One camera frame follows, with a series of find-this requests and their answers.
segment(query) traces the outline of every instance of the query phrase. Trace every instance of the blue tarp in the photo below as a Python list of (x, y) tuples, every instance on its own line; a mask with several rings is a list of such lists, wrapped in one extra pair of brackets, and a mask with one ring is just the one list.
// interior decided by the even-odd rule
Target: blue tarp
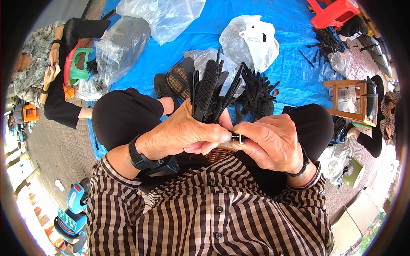
[[(103, 14), (114, 9), (119, 0), (107, 0)], [(329, 63), (319, 66), (318, 60), (313, 68), (298, 52), (299, 50), (313, 62), (317, 47), (315, 33), (310, 19), (314, 14), (306, 7), (306, 0), (207, 0), (201, 16), (174, 41), (160, 46), (153, 38), (148, 42), (137, 64), (122, 79), (111, 85), (110, 91), (129, 87), (140, 93), (156, 98), (153, 89), (154, 76), (166, 73), (174, 64), (182, 60), (182, 52), (196, 49), (218, 49), (219, 36), (235, 17), (240, 15), (261, 15), (261, 20), (272, 23), (275, 27), (275, 38), (280, 49), (279, 56), (265, 71), (272, 84), (278, 85), (278, 103), (275, 103), (274, 115), (281, 114), (283, 107), (302, 106), (316, 103), (328, 109), (332, 100), (328, 89), (321, 81), (344, 79), (336, 73)], [(110, 18), (112, 24), (120, 18), (118, 14)], [(96, 159), (107, 153), (102, 145), (96, 149), (95, 136), (91, 121), (88, 121), (90, 139)]]

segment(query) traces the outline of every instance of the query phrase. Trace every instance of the black shoe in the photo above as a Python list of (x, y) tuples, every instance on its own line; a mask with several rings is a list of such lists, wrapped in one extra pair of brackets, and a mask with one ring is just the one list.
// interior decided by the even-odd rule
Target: black shoe
[(255, 114), (255, 121), (271, 115), (273, 115), (273, 101), (264, 101), (261, 103), (259, 111)]
[(175, 97), (174, 93), (172, 92), (171, 88), (166, 82), (166, 76), (164, 74), (156, 74), (154, 77), (154, 91), (155, 94), (157, 95), (157, 98), (163, 98), (163, 97), (171, 97), (174, 100), (174, 111), (179, 108), (180, 104), (177, 101), (177, 98)]
[(347, 133), (350, 131), (350, 129), (355, 128), (355, 126), (350, 122), (343, 130), (343, 133), (340, 135), (340, 141), (345, 142)]

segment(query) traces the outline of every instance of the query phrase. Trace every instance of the watch strap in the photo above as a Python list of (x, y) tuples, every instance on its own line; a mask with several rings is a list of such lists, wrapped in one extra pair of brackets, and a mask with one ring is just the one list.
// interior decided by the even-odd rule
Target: watch strap
[(143, 154), (139, 154), (137, 149), (135, 148), (135, 142), (141, 135), (137, 135), (133, 140), (128, 144), (128, 152), (131, 157), (131, 164), (137, 168), (138, 170), (142, 171), (149, 168), (154, 162), (148, 160)]
[(310, 163), (309, 158), (307, 157), (308, 155), (306, 154), (305, 149), (301, 146), (302, 148), (302, 155), (303, 155), (303, 166), (302, 169), (298, 173), (288, 173), (290, 177), (298, 177), (302, 175), (302, 173), (305, 172), (307, 165)]
[(60, 39), (54, 39), (53, 42), (51, 42), (51, 45), (53, 45), (54, 43), (58, 43), (59, 45), (61, 45), (62, 41)]

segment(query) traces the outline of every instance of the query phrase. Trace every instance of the patterned bag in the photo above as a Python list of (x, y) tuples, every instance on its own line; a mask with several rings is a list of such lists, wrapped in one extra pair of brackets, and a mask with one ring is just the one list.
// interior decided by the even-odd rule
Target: patterned bag
[(185, 75), (184, 67), (181, 63), (175, 64), (166, 74), (166, 82), (182, 100), (186, 100), (190, 96), (188, 80)]

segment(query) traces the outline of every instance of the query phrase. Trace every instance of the tiled ground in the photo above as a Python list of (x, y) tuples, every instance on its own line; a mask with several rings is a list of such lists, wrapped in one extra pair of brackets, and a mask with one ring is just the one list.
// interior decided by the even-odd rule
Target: tiled ground
[[(98, 19), (105, 6), (105, 0), (93, 0), (88, 9), (86, 18)], [(360, 45), (360, 42), (349, 42), (350, 45)], [(364, 79), (367, 76), (381, 75), (374, 61), (366, 51), (360, 53), (358, 47), (352, 47), (352, 64), (348, 70), (349, 79)], [(80, 100), (74, 103), (81, 105)], [(91, 167), (95, 162), (89, 139), (86, 120), (80, 120), (77, 129), (64, 127), (57, 122), (47, 120), (42, 111), (39, 111), (40, 120), (28, 135), (28, 149), (31, 157), (41, 169), (39, 180), (46, 190), (56, 199), (61, 207), (66, 205), (66, 197), (70, 184), (91, 175)], [(364, 186), (370, 186), (374, 180), (378, 162), (362, 145), (353, 138), (347, 144), (356, 151), (354, 156), (366, 165), (365, 175), (356, 189), (346, 184), (337, 189), (330, 183), (326, 185), (326, 207), (329, 215), (337, 216), (343, 205), (348, 204)], [(54, 181), (59, 179), (66, 189), (61, 192)]]

